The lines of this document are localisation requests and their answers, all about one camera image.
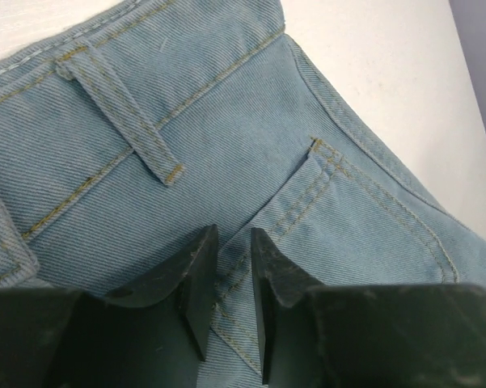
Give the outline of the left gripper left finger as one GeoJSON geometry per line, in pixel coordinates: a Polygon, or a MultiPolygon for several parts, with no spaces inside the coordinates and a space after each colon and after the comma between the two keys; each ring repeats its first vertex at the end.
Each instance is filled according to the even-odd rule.
{"type": "Polygon", "coordinates": [[[0,289],[0,387],[194,387],[217,261],[212,225],[103,297],[0,289]]]}

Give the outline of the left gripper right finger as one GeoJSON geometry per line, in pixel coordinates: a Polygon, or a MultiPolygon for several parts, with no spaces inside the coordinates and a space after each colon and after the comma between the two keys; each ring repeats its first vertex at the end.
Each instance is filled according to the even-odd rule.
{"type": "Polygon", "coordinates": [[[328,286],[261,228],[251,270],[270,387],[486,387],[486,289],[328,286]]]}

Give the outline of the light blue denim skirt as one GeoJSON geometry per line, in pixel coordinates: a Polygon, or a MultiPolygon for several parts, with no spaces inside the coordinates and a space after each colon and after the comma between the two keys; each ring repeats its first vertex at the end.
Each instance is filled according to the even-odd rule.
{"type": "Polygon", "coordinates": [[[0,287],[101,295],[219,228],[201,387],[258,387],[250,230],[329,285],[473,283],[456,220],[277,1],[124,1],[0,61],[0,287]]]}

